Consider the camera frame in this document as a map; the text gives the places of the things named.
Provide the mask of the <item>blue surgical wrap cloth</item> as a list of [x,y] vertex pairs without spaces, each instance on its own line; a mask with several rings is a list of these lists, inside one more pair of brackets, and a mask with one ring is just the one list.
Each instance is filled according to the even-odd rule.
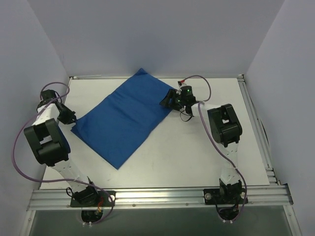
[[159,104],[171,88],[141,68],[79,118],[71,131],[119,169],[171,112]]

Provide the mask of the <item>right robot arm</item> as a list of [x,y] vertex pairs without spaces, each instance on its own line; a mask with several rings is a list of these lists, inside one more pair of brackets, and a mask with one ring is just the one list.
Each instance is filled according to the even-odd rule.
[[170,89],[160,105],[199,117],[216,151],[223,157],[219,178],[219,198],[229,203],[242,193],[242,178],[238,171],[238,144],[243,133],[239,119],[231,104],[212,105],[196,100],[192,87]]

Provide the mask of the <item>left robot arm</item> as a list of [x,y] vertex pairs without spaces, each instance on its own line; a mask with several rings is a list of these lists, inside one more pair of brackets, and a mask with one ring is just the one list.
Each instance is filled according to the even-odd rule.
[[34,123],[24,129],[24,135],[31,150],[41,165],[57,171],[69,184],[70,197],[81,205],[94,206],[99,201],[99,193],[92,181],[84,175],[70,158],[71,149],[59,122],[72,124],[76,116],[60,102],[37,107],[38,115]]

